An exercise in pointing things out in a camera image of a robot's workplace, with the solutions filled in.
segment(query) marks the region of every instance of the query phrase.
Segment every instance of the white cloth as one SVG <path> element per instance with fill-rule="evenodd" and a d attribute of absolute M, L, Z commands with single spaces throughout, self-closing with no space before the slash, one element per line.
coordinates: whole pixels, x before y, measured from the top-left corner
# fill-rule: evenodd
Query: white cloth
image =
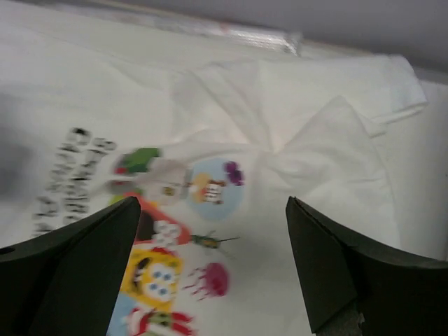
<path fill-rule="evenodd" d="M 37 199 L 1 243 L 66 225 L 131 186 L 154 222 L 131 260 L 152 263 L 135 278 L 128 268 L 110 336 L 140 335 L 144 316 L 161 335 L 309 335 L 286 200 L 399 247 L 365 128 L 425 101 L 397 62 L 245 61 L 178 73 L 0 23 L 1 92 L 15 102 L 15 129 L 45 153 L 30 167 Z M 130 295 L 133 279 L 144 300 Z M 170 313 L 171 329 L 151 309 Z"/>

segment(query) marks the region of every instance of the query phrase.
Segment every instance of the white t-shirt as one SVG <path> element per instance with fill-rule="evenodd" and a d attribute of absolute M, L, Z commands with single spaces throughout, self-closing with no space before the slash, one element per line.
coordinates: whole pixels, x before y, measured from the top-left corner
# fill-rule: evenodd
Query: white t-shirt
<path fill-rule="evenodd" d="M 399 247 L 370 135 L 425 102 L 403 64 L 244 61 L 181 73 L 0 23 L 8 127 L 23 134 L 35 162 L 23 167 L 37 181 L 19 218 L 1 223 L 1 243 L 136 195 L 141 225 L 109 336 L 310 335 L 286 201 Z"/>

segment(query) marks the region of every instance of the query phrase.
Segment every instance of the pink octopus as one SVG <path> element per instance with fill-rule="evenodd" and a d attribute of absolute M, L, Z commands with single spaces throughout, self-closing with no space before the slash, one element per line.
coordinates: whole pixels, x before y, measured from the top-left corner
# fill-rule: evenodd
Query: pink octopus
<path fill-rule="evenodd" d="M 195 295 L 201 291 L 205 291 L 204 296 L 201 297 L 198 301 L 201 301 L 205 298 L 219 297 L 227 294 L 227 291 L 229 289 L 229 274 L 224 266 L 217 262 L 213 262 L 208 264 L 205 268 L 194 269 L 188 275 L 188 277 L 192 277 L 198 272 L 199 277 L 196 279 L 194 284 L 183 287 L 183 289 L 187 289 L 199 286 L 199 288 L 191 293 L 191 295 Z"/>

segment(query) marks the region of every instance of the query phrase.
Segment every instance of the light blue shape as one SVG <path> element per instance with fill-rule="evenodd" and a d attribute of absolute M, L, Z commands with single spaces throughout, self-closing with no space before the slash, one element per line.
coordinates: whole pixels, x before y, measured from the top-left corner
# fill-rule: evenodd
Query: light blue shape
<path fill-rule="evenodd" d="M 229 160 L 214 158 L 195 164 L 192 168 L 192 180 L 199 173 L 207 173 L 213 180 L 226 181 L 222 195 L 222 204 L 211 202 L 196 203 L 192 195 L 188 193 L 187 204 L 190 205 L 201 217 L 208 221 L 221 221 L 233 213 L 243 200 L 243 186 L 237 186 L 229 181 L 224 170 L 224 164 Z"/>
<path fill-rule="evenodd" d="M 127 324 L 123 321 L 123 317 L 127 317 L 135 308 L 135 300 L 126 294 L 119 293 L 113 313 L 111 322 L 107 330 L 107 336 L 128 336 Z"/>

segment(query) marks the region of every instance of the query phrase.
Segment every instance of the gray wall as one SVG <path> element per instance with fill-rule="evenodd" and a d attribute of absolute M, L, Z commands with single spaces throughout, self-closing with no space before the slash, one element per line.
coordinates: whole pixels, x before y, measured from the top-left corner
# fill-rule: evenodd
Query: gray wall
<path fill-rule="evenodd" d="M 194 15 L 300 30 L 308 39 L 401 53 L 448 71 L 448 0 L 127 0 Z"/>

